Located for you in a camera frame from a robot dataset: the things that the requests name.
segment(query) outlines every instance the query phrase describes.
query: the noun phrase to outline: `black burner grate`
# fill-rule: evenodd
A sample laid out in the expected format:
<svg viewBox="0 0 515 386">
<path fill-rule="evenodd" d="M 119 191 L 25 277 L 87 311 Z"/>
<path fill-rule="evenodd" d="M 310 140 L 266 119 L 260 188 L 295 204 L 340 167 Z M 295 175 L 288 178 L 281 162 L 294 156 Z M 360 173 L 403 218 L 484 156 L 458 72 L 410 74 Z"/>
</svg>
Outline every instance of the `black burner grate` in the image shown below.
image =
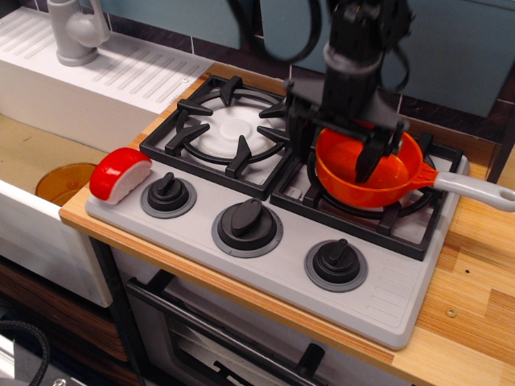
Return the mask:
<svg viewBox="0 0 515 386">
<path fill-rule="evenodd" d="M 423 134 L 418 143 L 424 154 L 451 161 L 450 171 L 457 171 L 463 156 L 462 150 L 434 143 L 429 134 Z M 400 203 L 394 203 L 383 208 L 382 211 L 369 211 L 346 205 L 332 198 L 316 178 L 314 163 L 315 155 L 311 154 L 307 161 L 307 173 L 310 175 L 311 186 L 304 197 L 296 199 L 285 193 L 292 179 L 303 166 L 297 160 L 279 182 L 270 197 L 270 202 L 273 205 L 405 256 L 419 261 L 424 259 L 447 197 L 446 192 L 433 187 L 425 187 L 421 189 L 422 196 L 406 207 L 402 207 Z M 420 243 L 414 243 L 392 234 L 392 230 L 399 219 L 413 214 L 426 205 L 431 205 L 433 211 Z"/>
<path fill-rule="evenodd" d="M 244 136 L 239 137 L 237 154 L 234 158 L 221 158 L 206 154 L 195 148 L 191 142 L 209 130 L 209 124 L 186 126 L 191 115 L 210 116 L 212 110 L 203 106 L 203 103 L 220 98 L 225 107 L 233 101 L 248 98 L 266 105 L 264 114 L 273 113 L 281 105 L 283 97 L 272 92 L 262 91 L 243 84 L 240 77 L 234 76 L 226 80 L 218 76 L 209 77 L 188 99 L 177 104 L 177 110 L 169 116 L 148 138 L 140 145 L 140 150 L 161 163 L 184 170 L 203 179 L 207 179 L 244 194 L 259 199 L 266 199 L 270 195 L 274 184 L 279 180 L 282 172 L 293 160 L 293 153 L 289 147 L 289 140 L 285 132 L 269 127 L 258 126 L 257 131 L 275 143 L 270 149 L 260 154 L 252 154 Z M 175 132 L 174 137 L 164 146 L 158 144 L 169 134 Z M 196 162 L 192 157 L 184 157 L 184 151 L 189 155 L 204 161 Z M 278 152 L 283 152 L 277 165 L 260 184 L 245 179 L 244 170 L 248 165 L 263 161 Z M 224 170 L 218 170 L 212 165 L 222 165 Z"/>
</svg>

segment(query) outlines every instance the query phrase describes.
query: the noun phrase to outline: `red and white toy food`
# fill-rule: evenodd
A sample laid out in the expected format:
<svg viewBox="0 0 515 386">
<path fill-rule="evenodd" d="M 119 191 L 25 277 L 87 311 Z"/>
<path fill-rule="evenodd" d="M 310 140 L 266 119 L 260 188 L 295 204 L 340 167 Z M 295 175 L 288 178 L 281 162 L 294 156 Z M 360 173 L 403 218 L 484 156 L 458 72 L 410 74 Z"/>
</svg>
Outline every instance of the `red and white toy food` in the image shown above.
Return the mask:
<svg viewBox="0 0 515 386">
<path fill-rule="evenodd" d="M 119 203 L 150 174 L 152 161 L 141 151 L 122 147 L 108 154 L 89 180 L 91 193 L 112 205 Z"/>
</svg>

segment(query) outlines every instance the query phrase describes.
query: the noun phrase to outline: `black cable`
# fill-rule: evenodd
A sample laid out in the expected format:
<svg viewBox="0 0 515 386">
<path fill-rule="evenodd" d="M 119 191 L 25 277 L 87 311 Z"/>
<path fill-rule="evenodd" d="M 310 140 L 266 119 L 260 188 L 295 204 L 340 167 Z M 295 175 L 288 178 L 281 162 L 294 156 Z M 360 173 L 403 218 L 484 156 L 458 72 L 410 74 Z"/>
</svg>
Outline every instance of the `black cable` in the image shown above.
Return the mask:
<svg viewBox="0 0 515 386">
<path fill-rule="evenodd" d="M 50 362 L 50 346 L 48 345 L 47 337 L 43 334 L 43 332 L 41 332 L 40 329 L 25 322 L 2 320 L 0 321 L 0 331 L 1 330 L 25 331 L 38 339 L 39 344 L 43 348 L 43 355 L 41 358 L 41 365 L 39 366 L 39 370 L 36 372 L 34 378 L 29 383 L 29 386 L 39 386 L 43 380 L 45 372 L 47 372 L 48 363 Z"/>
<path fill-rule="evenodd" d="M 238 0 L 227 1 L 234 17 L 237 20 L 238 26 L 240 27 L 241 34 L 249 43 L 250 49 L 268 62 L 274 64 L 292 64 L 298 62 L 311 54 L 319 41 L 320 32 L 322 31 L 322 10 L 318 0 L 308 0 L 311 15 L 311 29 L 306 46 L 298 54 L 286 59 L 280 58 L 266 50 L 263 41 L 254 35 L 251 23 L 246 17 L 245 12 L 243 11 L 243 8 L 241 7 L 241 4 Z"/>
<path fill-rule="evenodd" d="M 396 93 L 400 92 L 408 84 L 408 80 L 410 79 L 410 61 L 408 60 L 406 53 L 397 44 L 393 46 L 392 51 L 400 60 L 401 65 L 404 67 L 404 78 L 396 86 L 393 86 L 392 88 L 385 88 L 381 72 L 379 72 L 379 87 L 381 87 L 386 92 Z"/>
</svg>

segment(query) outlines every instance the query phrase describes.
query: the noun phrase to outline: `sink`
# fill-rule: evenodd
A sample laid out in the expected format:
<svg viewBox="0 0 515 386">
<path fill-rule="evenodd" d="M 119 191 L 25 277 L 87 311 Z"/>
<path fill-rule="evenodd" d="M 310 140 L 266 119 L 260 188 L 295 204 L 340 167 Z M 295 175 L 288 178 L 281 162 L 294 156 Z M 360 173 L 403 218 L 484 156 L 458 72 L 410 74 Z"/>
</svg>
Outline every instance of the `sink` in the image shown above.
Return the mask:
<svg viewBox="0 0 515 386">
<path fill-rule="evenodd" d="M 112 33 L 92 63 L 70 68 L 57 60 L 48 14 L 19 8 L 0 22 L 0 113 L 106 152 L 131 142 L 212 64 Z"/>
<path fill-rule="evenodd" d="M 114 33 L 98 51 L 65 67 L 47 14 L 19 8 L 0 19 L 0 255 L 107 307 L 88 238 L 34 195 L 35 184 L 132 142 L 212 61 Z"/>
</svg>

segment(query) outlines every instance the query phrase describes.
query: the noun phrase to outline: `gray faucet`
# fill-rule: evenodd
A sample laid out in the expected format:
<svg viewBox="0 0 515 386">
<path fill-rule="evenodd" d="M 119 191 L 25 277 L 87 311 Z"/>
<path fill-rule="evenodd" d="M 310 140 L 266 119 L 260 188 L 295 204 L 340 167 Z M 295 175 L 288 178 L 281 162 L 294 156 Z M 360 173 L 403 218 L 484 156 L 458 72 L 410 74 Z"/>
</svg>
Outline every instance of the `gray faucet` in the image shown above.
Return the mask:
<svg viewBox="0 0 515 386">
<path fill-rule="evenodd" d="M 57 59 L 65 66 L 82 66 L 98 55 L 97 47 L 109 39 L 100 0 L 90 0 L 94 14 L 83 14 L 79 0 L 47 0 L 57 44 Z"/>
</svg>

